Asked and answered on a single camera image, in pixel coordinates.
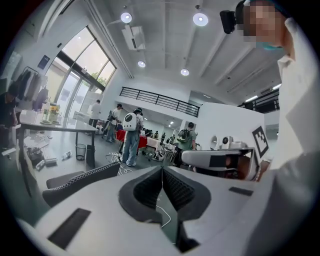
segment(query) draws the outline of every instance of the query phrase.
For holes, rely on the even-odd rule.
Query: ceiling light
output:
[[[139,67],[144,68],[146,66],[146,63],[144,63],[143,61],[139,61],[138,65]]]
[[[203,13],[196,13],[194,16],[193,16],[193,22],[197,25],[197,26],[200,26],[200,27],[203,27],[205,25],[208,24],[209,20],[208,20],[208,17],[206,15],[204,15]]]
[[[273,90],[276,90],[276,89],[278,89],[281,85],[282,85],[282,83],[280,83],[280,84],[276,85],[276,86],[275,86],[275,87],[273,87],[272,89],[273,89]]]
[[[188,69],[181,69],[181,75],[183,76],[188,76],[189,75],[189,70]]]
[[[132,20],[132,16],[130,13],[128,12],[124,12],[121,14],[120,19],[124,22],[124,23],[130,23]]]
[[[254,100],[254,99],[256,99],[256,98],[258,98],[257,95],[256,95],[256,96],[253,96],[253,97],[251,97],[251,98],[248,98],[245,102],[250,102],[250,101],[252,101],[252,100]]]

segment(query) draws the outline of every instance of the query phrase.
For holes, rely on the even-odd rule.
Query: balcony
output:
[[[255,100],[244,102],[238,107],[257,111],[263,114],[279,110],[279,89],[273,90]]]
[[[150,91],[139,90],[129,87],[122,87],[120,96],[136,99],[143,102],[152,103],[172,110],[186,113],[193,117],[198,117],[200,107],[192,105],[175,98],[167,97]]]

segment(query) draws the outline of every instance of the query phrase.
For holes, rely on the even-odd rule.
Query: trash can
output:
[[[86,163],[95,168],[95,147],[92,145],[86,145]]]
[[[85,160],[86,150],[87,150],[87,147],[84,144],[75,145],[75,158],[80,161]]]

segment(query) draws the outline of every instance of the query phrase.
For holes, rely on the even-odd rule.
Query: chair with stitched edge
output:
[[[120,162],[114,162],[93,170],[48,179],[48,190],[43,191],[42,196],[46,203],[53,207],[91,183],[117,176],[119,168]]]

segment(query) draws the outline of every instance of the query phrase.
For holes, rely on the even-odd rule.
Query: white ceiling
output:
[[[138,106],[130,105],[121,103],[124,110],[128,112],[133,112]],[[165,127],[168,127],[170,125],[170,122],[173,121],[173,124],[171,124],[172,129],[179,129],[182,123],[181,119],[178,119],[176,117],[172,117],[166,114],[162,114],[160,112],[155,112],[150,109],[142,109],[143,117],[146,118],[148,121],[163,125]]]
[[[244,42],[240,31],[223,32],[220,11],[234,10],[239,0],[104,0],[109,15],[132,14],[130,26],[142,26],[145,50],[129,50],[121,32],[124,23],[108,26],[115,45],[133,75],[161,78],[184,84],[229,104],[241,104],[281,82],[277,60],[282,50],[266,51]],[[201,5],[209,23],[193,23]],[[138,61],[145,61],[140,68]],[[190,72],[180,74],[182,68]]]

